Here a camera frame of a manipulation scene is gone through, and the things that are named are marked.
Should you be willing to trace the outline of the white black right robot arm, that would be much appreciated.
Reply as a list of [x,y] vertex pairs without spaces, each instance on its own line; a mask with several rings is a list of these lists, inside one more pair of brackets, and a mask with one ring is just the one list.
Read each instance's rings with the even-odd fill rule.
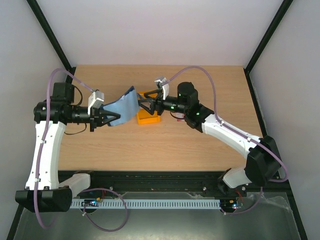
[[227,144],[246,160],[245,166],[231,168],[218,183],[218,191],[229,196],[238,186],[254,184],[264,187],[275,181],[281,168],[276,141],[269,135],[259,137],[245,132],[218,118],[218,115],[200,103],[198,91],[191,82],[177,86],[177,96],[169,96],[166,86],[138,96],[138,105],[149,114],[162,115],[164,111],[183,114],[186,124],[201,133]]

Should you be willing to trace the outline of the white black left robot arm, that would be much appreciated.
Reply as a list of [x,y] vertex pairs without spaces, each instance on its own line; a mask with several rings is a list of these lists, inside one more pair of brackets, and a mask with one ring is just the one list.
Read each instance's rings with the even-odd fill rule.
[[71,83],[56,82],[48,100],[33,110],[36,143],[31,171],[15,201],[32,213],[67,212],[72,199],[91,184],[88,173],[76,173],[59,182],[60,148],[67,124],[85,124],[93,132],[98,127],[120,119],[121,115],[101,108],[104,95],[95,91],[88,106],[74,104],[75,89]]

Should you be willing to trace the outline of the blue card holder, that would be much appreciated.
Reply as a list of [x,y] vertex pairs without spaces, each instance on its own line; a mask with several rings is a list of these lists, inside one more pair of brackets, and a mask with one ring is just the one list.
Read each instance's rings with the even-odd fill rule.
[[108,104],[104,104],[101,107],[106,111],[110,111],[120,115],[119,119],[111,121],[107,124],[109,127],[127,123],[140,110],[138,95],[135,87],[131,86],[119,99]]

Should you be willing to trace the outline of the red white credit card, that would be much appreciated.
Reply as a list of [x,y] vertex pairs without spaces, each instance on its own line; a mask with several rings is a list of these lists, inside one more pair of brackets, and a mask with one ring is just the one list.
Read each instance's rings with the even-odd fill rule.
[[178,122],[184,121],[184,116],[185,115],[183,113],[175,113],[175,117]]

